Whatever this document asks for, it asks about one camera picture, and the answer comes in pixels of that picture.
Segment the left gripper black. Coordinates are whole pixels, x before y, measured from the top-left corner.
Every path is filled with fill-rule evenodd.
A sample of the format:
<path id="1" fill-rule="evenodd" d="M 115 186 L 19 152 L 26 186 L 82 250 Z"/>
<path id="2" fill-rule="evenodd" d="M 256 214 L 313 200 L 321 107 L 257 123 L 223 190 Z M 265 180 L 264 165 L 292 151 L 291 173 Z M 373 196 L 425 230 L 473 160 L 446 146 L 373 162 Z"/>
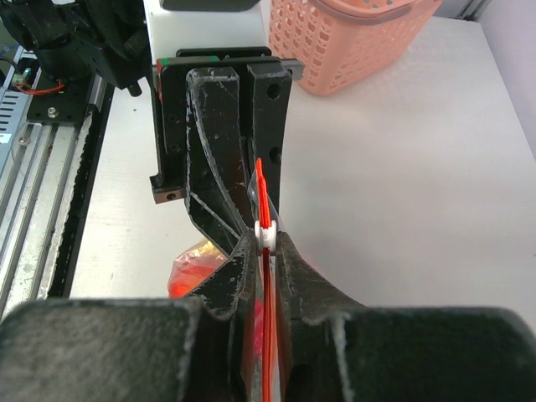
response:
<path id="1" fill-rule="evenodd" d="M 194 226 L 225 255 L 253 226 L 250 159 L 262 162 L 271 217 L 279 218 L 286 116 L 301 72 L 298 59 L 267 47 L 182 49 L 152 68 L 153 197 L 161 204 L 187 191 Z"/>

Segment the clear zip top bag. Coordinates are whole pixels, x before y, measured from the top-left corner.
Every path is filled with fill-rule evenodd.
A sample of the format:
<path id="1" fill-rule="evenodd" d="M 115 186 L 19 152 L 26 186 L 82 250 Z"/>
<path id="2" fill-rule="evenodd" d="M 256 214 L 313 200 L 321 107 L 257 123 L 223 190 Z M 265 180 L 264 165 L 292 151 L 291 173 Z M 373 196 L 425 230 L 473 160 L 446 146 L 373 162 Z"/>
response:
<path id="1" fill-rule="evenodd" d="M 255 206 L 255 237 L 259 246 L 255 285 L 254 361 L 260 364 L 260 400 L 279 401 L 281 397 L 276 390 L 275 274 L 271 258 L 275 250 L 267 247 L 267 239 L 273 239 L 276 235 L 277 223 L 276 213 L 270 211 L 271 201 L 261 158 L 255 162 L 254 177 L 250 181 L 250 198 Z M 186 296 L 225 262 L 226 258 L 216 250 L 213 243 L 209 240 L 200 241 L 174 260 L 167 284 L 168 295 L 172 298 Z"/>

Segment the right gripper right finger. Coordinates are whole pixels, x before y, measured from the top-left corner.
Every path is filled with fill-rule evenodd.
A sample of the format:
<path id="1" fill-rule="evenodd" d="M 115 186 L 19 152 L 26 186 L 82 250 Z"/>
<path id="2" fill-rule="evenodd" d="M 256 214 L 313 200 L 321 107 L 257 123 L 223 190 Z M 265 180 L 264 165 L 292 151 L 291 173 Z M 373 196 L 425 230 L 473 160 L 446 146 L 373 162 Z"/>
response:
<path id="1" fill-rule="evenodd" d="M 366 307 L 276 237 L 285 401 L 532 401 L 535 336 L 494 307 Z"/>

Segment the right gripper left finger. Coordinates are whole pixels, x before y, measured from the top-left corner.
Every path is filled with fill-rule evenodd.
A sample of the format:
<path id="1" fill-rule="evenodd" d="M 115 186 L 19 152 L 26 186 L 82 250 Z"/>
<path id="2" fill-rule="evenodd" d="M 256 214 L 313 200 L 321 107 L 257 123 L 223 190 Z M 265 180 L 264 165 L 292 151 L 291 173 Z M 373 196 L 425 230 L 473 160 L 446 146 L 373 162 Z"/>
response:
<path id="1" fill-rule="evenodd" d="M 248 401 L 258 242 L 177 299 L 27 302 L 1 324 L 4 401 Z"/>

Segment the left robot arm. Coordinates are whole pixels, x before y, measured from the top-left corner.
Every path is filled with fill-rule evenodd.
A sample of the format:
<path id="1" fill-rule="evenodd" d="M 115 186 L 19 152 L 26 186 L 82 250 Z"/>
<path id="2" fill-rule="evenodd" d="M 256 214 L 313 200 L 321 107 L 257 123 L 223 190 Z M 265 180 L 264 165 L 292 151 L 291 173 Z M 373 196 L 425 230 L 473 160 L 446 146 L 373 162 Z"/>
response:
<path id="1" fill-rule="evenodd" d="M 246 232 L 275 253 L 286 115 L 303 66 L 265 46 L 257 1 L 4 1 L 1 20 L 53 93 L 89 73 L 134 96 L 146 80 L 154 199 L 183 199 L 225 254 Z"/>

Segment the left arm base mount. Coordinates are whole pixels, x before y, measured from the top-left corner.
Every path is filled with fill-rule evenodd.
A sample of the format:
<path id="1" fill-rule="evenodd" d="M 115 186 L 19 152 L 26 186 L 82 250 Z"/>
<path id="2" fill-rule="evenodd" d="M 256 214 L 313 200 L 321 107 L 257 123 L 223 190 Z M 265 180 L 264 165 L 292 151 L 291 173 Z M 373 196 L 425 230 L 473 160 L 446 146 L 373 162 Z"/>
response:
<path id="1" fill-rule="evenodd" d="M 64 88 L 47 95 L 33 95 L 26 113 L 28 122 L 80 126 L 93 89 L 95 76 L 63 80 Z"/>

